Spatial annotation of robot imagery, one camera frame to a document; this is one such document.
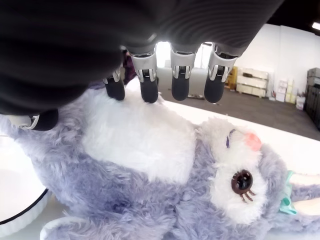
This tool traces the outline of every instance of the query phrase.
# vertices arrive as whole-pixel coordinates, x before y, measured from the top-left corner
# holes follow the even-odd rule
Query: robotic hand
[[[283,0],[1,0],[0,114],[49,130],[59,106],[102,80],[125,97],[120,46],[145,102],[158,98],[156,44],[171,43],[172,95],[188,96],[196,52],[212,42],[204,96],[218,102],[228,73]]]

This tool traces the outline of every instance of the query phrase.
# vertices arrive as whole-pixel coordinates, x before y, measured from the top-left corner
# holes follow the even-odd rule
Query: brown embroidered eye
[[[248,192],[255,196],[255,194],[250,190],[252,184],[254,182],[254,179],[251,175],[251,173],[247,170],[241,170],[238,171],[235,175],[233,175],[231,180],[231,187],[232,190],[239,194],[242,200],[246,203],[246,200],[244,198],[244,195],[249,201],[253,201],[253,199],[248,195]]]

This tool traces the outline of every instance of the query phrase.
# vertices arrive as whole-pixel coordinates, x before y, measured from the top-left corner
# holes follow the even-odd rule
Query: black fingertip
[[[122,101],[125,99],[125,86],[122,80],[115,81],[113,78],[109,78],[108,83],[105,84],[106,92],[110,98]]]
[[[49,110],[40,113],[39,120],[33,130],[48,131],[53,129],[58,122],[59,112],[58,109]]]
[[[206,78],[204,87],[204,97],[210,103],[217,103],[224,94],[225,83],[221,79],[211,80],[209,76]]]
[[[184,75],[178,78],[172,77],[171,93],[175,100],[185,100],[189,94],[189,78],[185,79]]]
[[[153,104],[158,99],[158,84],[157,81],[150,81],[150,79],[144,79],[144,82],[140,82],[141,96],[146,103]]]

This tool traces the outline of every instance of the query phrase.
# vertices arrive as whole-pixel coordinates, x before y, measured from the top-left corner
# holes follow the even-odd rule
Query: white cabinet
[[[250,77],[243,76],[243,73],[246,73]],[[266,96],[267,86],[267,72],[247,68],[239,69],[236,79],[236,90],[239,93],[251,94],[262,98]]]

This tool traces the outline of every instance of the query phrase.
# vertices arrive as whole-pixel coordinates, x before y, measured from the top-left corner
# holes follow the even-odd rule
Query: plush bunny
[[[248,240],[272,228],[319,230],[317,215],[279,212],[287,170],[254,133],[220,119],[193,125],[162,99],[125,94],[116,101],[88,89],[48,131],[0,116],[1,131],[69,207],[41,240]],[[308,189],[293,186],[292,199],[305,200]]]

